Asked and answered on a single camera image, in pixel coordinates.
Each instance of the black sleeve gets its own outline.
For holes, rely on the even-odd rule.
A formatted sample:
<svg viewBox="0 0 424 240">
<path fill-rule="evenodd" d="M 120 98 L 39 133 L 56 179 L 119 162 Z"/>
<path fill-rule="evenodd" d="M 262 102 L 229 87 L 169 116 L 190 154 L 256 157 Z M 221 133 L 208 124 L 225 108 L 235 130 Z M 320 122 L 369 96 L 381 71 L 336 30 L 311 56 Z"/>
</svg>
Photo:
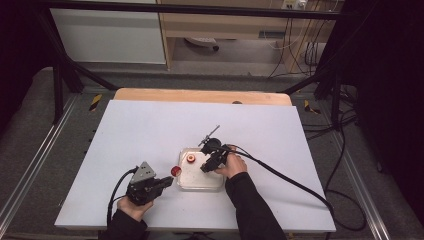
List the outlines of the black sleeve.
<svg viewBox="0 0 424 240">
<path fill-rule="evenodd" d="M 225 189 L 236 208 L 242 240 L 286 239 L 283 229 L 247 172 L 227 179 Z"/>
<path fill-rule="evenodd" d="M 137 222 L 121 210 L 116 210 L 107 230 L 100 235 L 100 240 L 140 240 L 147 224 Z"/>
</svg>

